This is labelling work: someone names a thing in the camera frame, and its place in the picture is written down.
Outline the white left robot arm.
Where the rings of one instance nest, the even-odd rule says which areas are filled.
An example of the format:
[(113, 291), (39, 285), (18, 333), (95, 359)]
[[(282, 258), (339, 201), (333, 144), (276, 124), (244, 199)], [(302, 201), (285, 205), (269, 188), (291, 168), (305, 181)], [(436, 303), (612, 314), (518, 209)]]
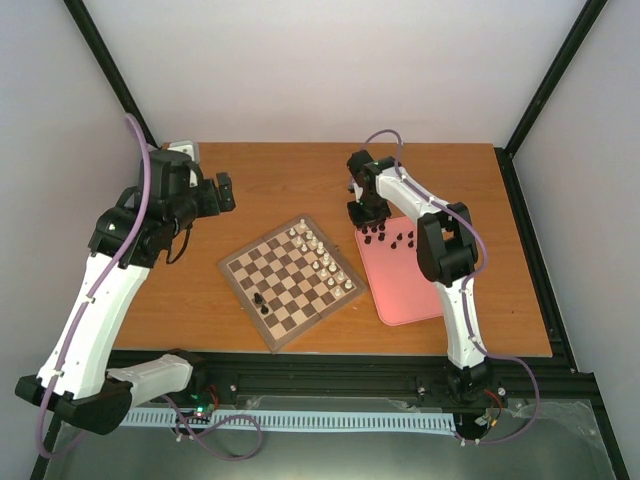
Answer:
[(99, 435), (162, 395), (201, 400), (208, 378), (203, 359), (194, 353), (173, 349), (124, 368), (107, 363), (131, 302), (160, 254), (170, 253), (173, 240), (190, 234), (197, 219), (234, 207), (227, 173), (206, 178), (177, 150), (145, 154), (137, 184), (96, 222), (83, 283), (55, 348), (38, 373), (18, 380), (16, 395)]

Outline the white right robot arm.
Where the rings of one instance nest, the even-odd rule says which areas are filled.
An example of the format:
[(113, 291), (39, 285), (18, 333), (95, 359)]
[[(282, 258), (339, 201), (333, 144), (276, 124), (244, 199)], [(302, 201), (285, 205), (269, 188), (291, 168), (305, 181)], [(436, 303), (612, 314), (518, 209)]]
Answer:
[(447, 333), (447, 384), (457, 404), (471, 401), (489, 383), (490, 367), (474, 302), (478, 250), (469, 210), (450, 204), (417, 184), (400, 163), (374, 160), (359, 150), (347, 161), (355, 199), (347, 203), (349, 218), (361, 233), (371, 235), (391, 216), (390, 205), (415, 226), (416, 261), (433, 283), (441, 302)]

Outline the white chess pieces row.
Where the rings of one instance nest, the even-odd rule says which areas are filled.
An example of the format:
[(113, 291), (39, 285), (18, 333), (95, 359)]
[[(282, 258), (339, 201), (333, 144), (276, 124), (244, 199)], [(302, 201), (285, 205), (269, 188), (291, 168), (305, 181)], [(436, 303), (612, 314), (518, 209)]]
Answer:
[(304, 295), (314, 300), (329, 292), (338, 299), (356, 291), (356, 280), (329, 251), (309, 218), (299, 217), (285, 234), (287, 242), (282, 247), (286, 254), (281, 262)]

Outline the wooden chess board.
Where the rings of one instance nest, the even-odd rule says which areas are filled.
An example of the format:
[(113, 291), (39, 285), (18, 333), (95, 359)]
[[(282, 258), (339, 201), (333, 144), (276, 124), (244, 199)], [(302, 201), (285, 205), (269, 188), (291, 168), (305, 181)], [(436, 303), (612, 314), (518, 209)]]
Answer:
[[(357, 289), (354, 293), (334, 299), (327, 292), (312, 300), (311, 296), (304, 295), (294, 284), (281, 258), (286, 254), (282, 247), (287, 242), (286, 228), (292, 226), (299, 217), (310, 219), (311, 225), (320, 231), (320, 238), (328, 243), (329, 251), (356, 280)], [(218, 262), (218, 268), (273, 353), (367, 292), (366, 282), (316, 222), (306, 214), (290, 220), (223, 258)], [(261, 305), (254, 303), (255, 293), (262, 296)], [(262, 305), (268, 306), (268, 314), (260, 312)]]

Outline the pink plastic tray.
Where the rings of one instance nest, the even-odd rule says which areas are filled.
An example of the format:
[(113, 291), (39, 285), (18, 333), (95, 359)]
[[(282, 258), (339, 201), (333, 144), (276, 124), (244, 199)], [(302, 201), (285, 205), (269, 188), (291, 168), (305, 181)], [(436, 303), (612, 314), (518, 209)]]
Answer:
[[(414, 238), (408, 238), (414, 231)], [(384, 241), (378, 241), (380, 232)], [(403, 239), (397, 235), (403, 233)], [(430, 320), (442, 315), (442, 307), (436, 287), (421, 273), (417, 262), (417, 234), (414, 223), (407, 217), (397, 217), (385, 222), (385, 229), (370, 233), (371, 244), (364, 243), (362, 231), (355, 232), (355, 240), (364, 266), (367, 282), (381, 322), (397, 327)], [(409, 248), (409, 241), (414, 247)], [(391, 249), (396, 242), (397, 248)]]

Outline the black aluminium frame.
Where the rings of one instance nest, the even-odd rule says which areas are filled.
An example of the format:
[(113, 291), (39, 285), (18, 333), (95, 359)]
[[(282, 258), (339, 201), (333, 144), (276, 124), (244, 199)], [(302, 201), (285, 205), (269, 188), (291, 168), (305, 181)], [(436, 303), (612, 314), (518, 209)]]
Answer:
[[(154, 137), (86, 5), (81, 1), (68, 1), (65, 6), (124, 111), (140, 124), (145, 139), (152, 141)], [(552, 346), (551, 358), (528, 361), (529, 369), (538, 373), (538, 382), (543, 386), (547, 397), (595, 396), (599, 393), (599, 388), (594, 375), (580, 373), (577, 370), (556, 296), (551, 291), (550, 277), (543, 264), (529, 210), (525, 205), (513, 158), (605, 6), (603, 1), (588, 1), (584, 4), (507, 145), (494, 151)], [(287, 360), (260, 361), (255, 354), (206, 353), (201, 355), (200, 359), (201, 364), (196, 370), (198, 374), (222, 370), (241, 373), (251, 370), (254, 373), (250, 379), (251, 385), (262, 389), (271, 387), (279, 396), (292, 396), (296, 393), (303, 396), (336, 393), (355, 398), (379, 394), (382, 391), (383, 380), (389, 378), (398, 381), (404, 366), (418, 369), (421, 385), (433, 383), (440, 386), (447, 368), (441, 356), (418, 361), (415, 358), (403, 360), (400, 357), (383, 358), (380, 355), (348, 359), (344, 355), (295, 354)]]

